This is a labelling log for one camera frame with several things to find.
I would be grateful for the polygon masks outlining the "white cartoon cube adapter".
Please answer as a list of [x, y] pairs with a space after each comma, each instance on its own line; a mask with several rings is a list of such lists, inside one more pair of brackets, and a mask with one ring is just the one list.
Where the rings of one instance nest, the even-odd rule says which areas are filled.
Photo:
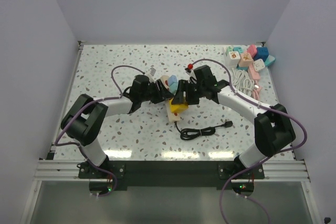
[[230, 68], [237, 68], [240, 62], [240, 54], [238, 51], [228, 51], [225, 56], [225, 66]]

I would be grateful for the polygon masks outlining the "light blue cube plug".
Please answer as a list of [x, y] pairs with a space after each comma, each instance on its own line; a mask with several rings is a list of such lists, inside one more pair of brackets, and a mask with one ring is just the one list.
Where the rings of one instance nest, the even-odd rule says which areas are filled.
[[178, 79], [176, 75], [171, 75], [167, 80], [168, 85], [172, 85], [173, 83], [178, 83]]

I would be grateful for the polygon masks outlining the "aluminium front rail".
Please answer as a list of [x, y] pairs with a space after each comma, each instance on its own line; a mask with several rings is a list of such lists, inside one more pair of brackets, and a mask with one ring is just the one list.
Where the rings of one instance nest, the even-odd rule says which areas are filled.
[[[78, 181], [80, 160], [40, 160], [33, 180]], [[310, 177], [304, 161], [267, 161], [263, 163], [265, 182], [309, 182]]]

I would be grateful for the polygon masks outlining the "teal cube plug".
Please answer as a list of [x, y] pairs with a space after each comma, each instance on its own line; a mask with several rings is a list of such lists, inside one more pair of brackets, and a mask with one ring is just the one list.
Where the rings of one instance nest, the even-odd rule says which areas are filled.
[[179, 86], [178, 83], [176, 83], [176, 82], [172, 83], [172, 84], [169, 86], [169, 91], [170, 91], [173, 95], [175, 95], [176, 92], [177, 92], [178, 86]]

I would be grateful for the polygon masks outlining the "white pink power strip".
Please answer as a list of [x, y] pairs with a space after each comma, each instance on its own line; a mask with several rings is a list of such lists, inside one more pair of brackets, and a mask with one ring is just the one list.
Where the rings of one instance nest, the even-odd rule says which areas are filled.
[[260, 80], [260, 72], [265, 69], [265, 63], [262, 59], [258, 59], [254, 61], [249, 67], [248, 67], [248, 76], [251, 80], [259, 81]]

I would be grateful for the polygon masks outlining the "yellow cube plug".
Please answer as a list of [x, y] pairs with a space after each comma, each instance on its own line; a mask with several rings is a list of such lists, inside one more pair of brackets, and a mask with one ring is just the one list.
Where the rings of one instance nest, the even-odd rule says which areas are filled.
[[179, 113], [182, 113], [184, 112], [185, 110], [188, 109], [188, 104], [187, 103], [182, 103], [182, 104], [173, 104], [172, 103], [172, 99], [169, 101], [169, 108], [170, 108], [170, 111], [173, 113], [173, 114], [179, 114]]

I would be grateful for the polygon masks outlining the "pink cube adapter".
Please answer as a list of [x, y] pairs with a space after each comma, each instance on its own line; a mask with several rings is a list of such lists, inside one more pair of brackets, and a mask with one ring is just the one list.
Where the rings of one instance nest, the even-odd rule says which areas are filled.
[[257, 47], [256, 45], [250, 45], [246, 51], [251, 55], [252, 58], [254, 58], [257, 54]]

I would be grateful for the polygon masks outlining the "peach starfish cube adapter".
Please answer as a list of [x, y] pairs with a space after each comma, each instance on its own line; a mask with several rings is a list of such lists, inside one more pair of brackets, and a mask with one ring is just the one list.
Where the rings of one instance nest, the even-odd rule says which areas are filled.
[[251, 56], [250, 53], [248, 52], [243, 52], [240, 55], [240, 61], [238, 62], [237, 68], [238, 69], [246, 69], [248, 68], [250, 65], [253, 64], [253, 58]]

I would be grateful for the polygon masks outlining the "beige red power strip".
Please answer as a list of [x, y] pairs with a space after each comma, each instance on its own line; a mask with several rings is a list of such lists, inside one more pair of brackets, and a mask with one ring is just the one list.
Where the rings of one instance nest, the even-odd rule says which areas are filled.
[[[162, 75], [160, 77], [160, 80], [162, 81], [164, 87], [169, 90], [169, 85], [167, 84], [168, 78], [169, 78], [169, 76]], [[181, 119], [181, 117], [178, 113], [172, 113], [171, 112], [169, 100], [166, 100], [164, 104], [165, 104], [165, 107], [166, 107], [167, 118], [168, 118], [169, 123], [178, 122]]]

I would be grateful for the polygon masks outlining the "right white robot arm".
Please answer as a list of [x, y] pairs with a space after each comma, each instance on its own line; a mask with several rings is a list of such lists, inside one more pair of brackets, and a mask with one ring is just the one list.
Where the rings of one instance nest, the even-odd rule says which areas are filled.
[[190, 105], [207, 98], [226, 106], [254, 125], [254, 143], [234, 159], [233, 170], [237, 177], [246, 178], [253, 166], [265, 158], [271, 158], [296, 139], [286, 108], [281, 104], [267, 105], [236, 90], [228, 81], [208, 84], [205, 81], [180, 80], [172, 103], [183, 99]]

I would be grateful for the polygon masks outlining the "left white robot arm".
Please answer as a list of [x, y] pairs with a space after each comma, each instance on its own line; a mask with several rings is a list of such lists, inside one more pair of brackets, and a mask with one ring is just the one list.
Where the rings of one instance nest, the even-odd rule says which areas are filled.
[[132, 85], [121, 97], [94, 99], [82, 94], [63, 118], [62, 134], [75, 140], [83, 156], [91, 163], [90, 171], [97, 178], [103, 178], [109, 171], [109, 158], [103, 151], [98, 134], [106, 117], [119, 114], [132, 114], [143, 102], [153, 104], [165, 102], [174, 97], [169, 91], [168, 76], [151, 81], [144, 74], [135, 76]]

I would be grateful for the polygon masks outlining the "dark blue cube adapter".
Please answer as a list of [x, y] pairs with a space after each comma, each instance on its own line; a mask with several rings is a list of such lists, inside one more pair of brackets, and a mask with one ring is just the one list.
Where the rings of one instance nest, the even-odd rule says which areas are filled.
[[257, 47], [256, 54], [254, 56], [254, 61], [261, 59], [263, 62], [265, 62], [268, 56], [269, 56], [269, 51], [267, 47]]

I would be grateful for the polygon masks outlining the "teal flat power strip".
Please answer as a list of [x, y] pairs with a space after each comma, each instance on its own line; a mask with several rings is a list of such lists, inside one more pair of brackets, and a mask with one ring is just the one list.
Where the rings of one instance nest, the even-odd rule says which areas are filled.
[[270, 67], [275, 61], [276, 61], [276, 58], [272, 55], [269, 55], [264, 63], [266, 67]]

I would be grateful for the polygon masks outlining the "white green cube adapter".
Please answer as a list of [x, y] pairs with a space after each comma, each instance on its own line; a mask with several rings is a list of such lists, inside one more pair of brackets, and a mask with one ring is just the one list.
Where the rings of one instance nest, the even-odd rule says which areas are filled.
[[230, 58], [230, 53], [233, 51], [233, 47], [232, 46], [224, 46], [223, 51], [224, 51], [224, 55], [227, 58]]

